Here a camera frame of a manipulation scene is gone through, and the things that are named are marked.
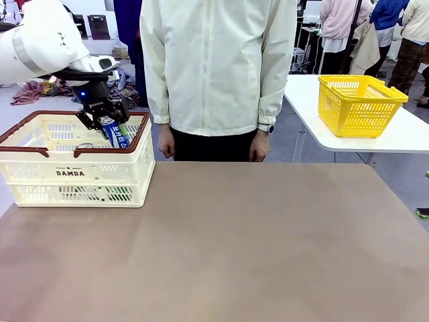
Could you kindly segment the person's right hand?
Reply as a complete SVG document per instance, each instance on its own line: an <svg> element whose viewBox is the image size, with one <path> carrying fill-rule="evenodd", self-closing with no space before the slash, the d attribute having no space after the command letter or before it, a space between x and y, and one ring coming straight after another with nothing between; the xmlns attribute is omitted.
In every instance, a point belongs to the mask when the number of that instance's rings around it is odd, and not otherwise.
<svg viewBox="0 0 429 322"><path fill-rule="evenodd" d="M158 148L166 159L175 157L174 136L168 124L159 124Z"/></svg>

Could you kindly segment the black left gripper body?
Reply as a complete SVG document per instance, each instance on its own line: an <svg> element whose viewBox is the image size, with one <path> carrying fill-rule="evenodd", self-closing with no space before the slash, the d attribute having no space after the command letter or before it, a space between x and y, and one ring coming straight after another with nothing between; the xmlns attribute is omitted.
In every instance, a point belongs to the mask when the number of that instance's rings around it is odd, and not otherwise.
<svg viewBox="0 0 429 322"><path fill-rule="evenodd" d="M73 86L72 92L77 96L83 109L92 116L112 116L115 112L109 88L104 81L90 81Z"/></svg>

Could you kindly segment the person's left hand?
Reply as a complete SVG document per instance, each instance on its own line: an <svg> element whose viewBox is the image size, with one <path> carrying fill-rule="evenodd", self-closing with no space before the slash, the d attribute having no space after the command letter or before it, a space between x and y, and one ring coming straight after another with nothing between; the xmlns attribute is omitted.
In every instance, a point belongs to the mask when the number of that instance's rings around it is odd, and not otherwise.
<svg viewBox="0 0 429 322"><path fill-rule="evenodd" d="M263 162L270 149L269 135L264 131L257 130L250 146L249 161Z"/></svg>

